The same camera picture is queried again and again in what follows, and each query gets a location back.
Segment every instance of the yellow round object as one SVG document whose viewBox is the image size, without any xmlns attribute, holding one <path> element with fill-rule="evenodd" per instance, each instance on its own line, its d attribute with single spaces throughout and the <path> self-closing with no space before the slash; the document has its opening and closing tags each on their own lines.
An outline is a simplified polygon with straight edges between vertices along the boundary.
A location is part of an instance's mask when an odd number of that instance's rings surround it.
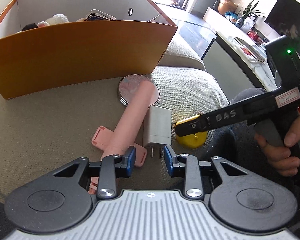
<svg viewBox="0 0 300 240">
<path fill-rule="evenodd" d="M 176 135 L 176 140 L 183 147 L 196 149 L 206 142 L 207 136 L 207 132 L 198 132 L 196 134 L 189 134 L 182 137 Z"/>
</svg>

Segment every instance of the sofa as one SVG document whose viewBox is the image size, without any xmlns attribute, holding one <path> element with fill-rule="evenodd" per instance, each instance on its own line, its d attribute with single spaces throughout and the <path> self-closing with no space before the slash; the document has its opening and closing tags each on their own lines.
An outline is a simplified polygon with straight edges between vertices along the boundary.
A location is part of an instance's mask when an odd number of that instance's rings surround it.
<svg viewBox="0 0 300 240">
<path fill-rule="evenodd" d="M 0 12 L 10 0 L 0 0 Z M 160 90 L 157 106 L 172 111 L 172 121 L 209 112 L 228 104 L 203 62 L 176 34 L 159 66 L 146 75 Z M 102 152 L 91 144 L 99 126 L 114 130 L 125 106 L 117 96 L 121 78 L 69 85 L 5 100 L 0 95 L 0 202 L 15 188 L 75 158 L 98 161 Z M 197 149 L 184 149 L 172 133 L 177 154 L 204 156 L 214 131 Z M 141 127 L 136 143 L 142 144 Z M 180 182 L 170 178 L 159 153 L 147 157 L 119 188 L 165 189 Z"/>
</svg>

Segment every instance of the white charger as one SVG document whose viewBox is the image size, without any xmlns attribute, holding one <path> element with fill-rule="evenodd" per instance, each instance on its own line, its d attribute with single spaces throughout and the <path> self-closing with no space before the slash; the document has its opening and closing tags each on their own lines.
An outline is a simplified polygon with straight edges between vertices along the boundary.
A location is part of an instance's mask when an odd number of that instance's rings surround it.
<svg viewBox="0 0 300 240">
<path fill-rule="evenodd" d="M 144 122 L 143 147 L 151 148 L 153 157 L 154 147 L 161 148 L 160 158 L 163 154 L 163 146 L 171 145 L 171 110 L 150 106 Z"/>
</svg>

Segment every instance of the potted plant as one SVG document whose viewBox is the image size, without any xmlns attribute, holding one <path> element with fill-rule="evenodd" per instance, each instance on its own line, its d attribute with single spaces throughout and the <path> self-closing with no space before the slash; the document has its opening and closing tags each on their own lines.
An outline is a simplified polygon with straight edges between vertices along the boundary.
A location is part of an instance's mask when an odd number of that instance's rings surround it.
<svg viewBox="0 0 300 240">
<path fill-rule="evenodd" d="M 218 11 L 221 15 L 225 15 L 226 12 L 234 12 L 237 6 L 230 0 L 216 0 L 213 9 Z"/>
<path fill-rule="evenodd" d="M 256 4 L 252 6 L 252 3 L 254 1 L 255 0 L 252 0 L 248 4 L 248 6 L 244 9 L 242 16 L 239 19 L 237 19 L 235 26 L 237 26 L 238 28 L 241 28 L 243 26 L 244 20 L 250 16 L 253 16 L 253 15 L 262 16 L 261 14 L 263 14 L 263 12 L 255 9 L 259 2 L 256 2 Z"/>
</svg>

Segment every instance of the white label sticker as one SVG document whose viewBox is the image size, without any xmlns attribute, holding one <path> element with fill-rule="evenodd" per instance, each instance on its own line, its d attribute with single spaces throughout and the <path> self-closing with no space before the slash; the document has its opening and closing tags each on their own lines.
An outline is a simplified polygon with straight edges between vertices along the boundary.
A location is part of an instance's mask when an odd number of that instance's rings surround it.
<svg viewBox="0 0 300 240">
<path fill-rule="evenodd" d="M 278 107 L 288 105 L 296 100 L 300 99 L 300 92 L 298 88 L 293 88 L 277 97 L 275 101 L 277 102 Z"/>
</svg>

